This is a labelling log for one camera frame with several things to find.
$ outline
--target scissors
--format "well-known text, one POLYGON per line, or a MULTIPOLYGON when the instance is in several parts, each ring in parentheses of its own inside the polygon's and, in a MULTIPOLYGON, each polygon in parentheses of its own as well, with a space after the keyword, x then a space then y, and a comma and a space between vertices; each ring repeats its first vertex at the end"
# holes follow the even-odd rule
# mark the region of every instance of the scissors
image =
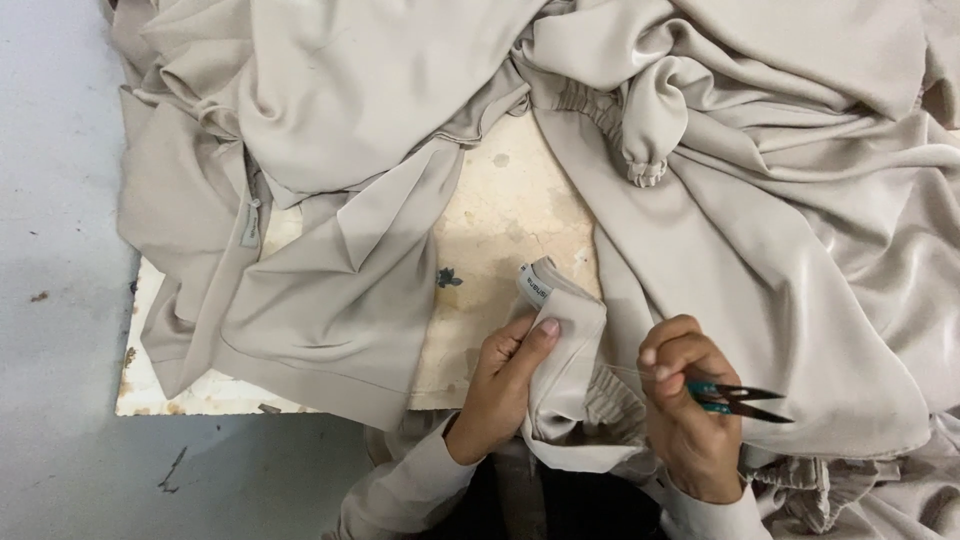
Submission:
POLYGON ((731 384, 715 384, 692 380, 686 384, 687 391, 693 400, 709 412, 720 414, 736 414, 756 418, 773 424, 793 424, 793 420, 783 418, 778 414, 760 410, 756 407, 744 405, 741 402, 754 400, 779 400, 783 396, 750 386, 735 386, 731 384))

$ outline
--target concrete floor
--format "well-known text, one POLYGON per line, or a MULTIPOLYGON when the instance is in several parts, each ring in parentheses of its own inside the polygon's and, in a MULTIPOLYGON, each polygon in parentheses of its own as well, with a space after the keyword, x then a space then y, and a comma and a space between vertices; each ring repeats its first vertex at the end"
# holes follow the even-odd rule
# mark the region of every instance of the concrete floor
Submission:
POLYGON ((369 470, 359 425, 112 414, 121 83, 96 0, 0 3, 0 538, 317 538, 369 470))

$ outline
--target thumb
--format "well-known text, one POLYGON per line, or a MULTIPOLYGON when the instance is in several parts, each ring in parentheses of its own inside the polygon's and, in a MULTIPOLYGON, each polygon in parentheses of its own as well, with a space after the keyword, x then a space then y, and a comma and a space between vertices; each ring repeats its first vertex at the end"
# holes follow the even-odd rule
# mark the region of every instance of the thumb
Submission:
POLYGON ((674 374, 656 383, 653 400, 661 413, 682 429, 693 433, 706 433, 712 423, 709 415, 686 390, 683 373, 674 374))
POLYGON ((511 378, 529 383, 534 371, 557 346, 560 338, 560 322, 557 319, 543 319, 536 328, 527 334, 520 348, 503 371, 511 378))

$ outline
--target white sleeve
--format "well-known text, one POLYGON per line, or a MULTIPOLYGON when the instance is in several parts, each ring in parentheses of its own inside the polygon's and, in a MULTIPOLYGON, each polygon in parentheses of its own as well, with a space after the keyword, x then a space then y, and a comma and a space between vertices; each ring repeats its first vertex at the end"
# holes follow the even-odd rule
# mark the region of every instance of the white sleeve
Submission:
POLYGON ((760 522, 750 484, 736 503, 710 504, 686 495, 669 475, 660 477, 666 484, 660 526, 670 540, 772 540, 760 522))
POLYGON ((384 463, 350 488, 336 530, 324 540, 408 538, 437 525, 460 500, 477 464, 464 467, 444 442, 449 420, 400 461, 384 463))

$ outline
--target garment label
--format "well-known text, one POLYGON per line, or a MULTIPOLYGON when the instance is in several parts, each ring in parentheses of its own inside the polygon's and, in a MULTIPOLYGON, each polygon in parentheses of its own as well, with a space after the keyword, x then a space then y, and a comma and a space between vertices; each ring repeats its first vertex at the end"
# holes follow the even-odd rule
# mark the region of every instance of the garment label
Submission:
POLYGON ((256 209, 260 206, 259 199, 254 199, 255 204, 247 205, 247 226, 240 236, 240 245, 245 248, 256 249, 260 247, 260 213, 256 209))
POLYGON ((553 287, 540 281, 537 274, 534 274, 533 265, 529 263, 520 266, 520 276, 516 279, 516 284, 536 307, 543 307, 546 299, 553 292, 553 287))

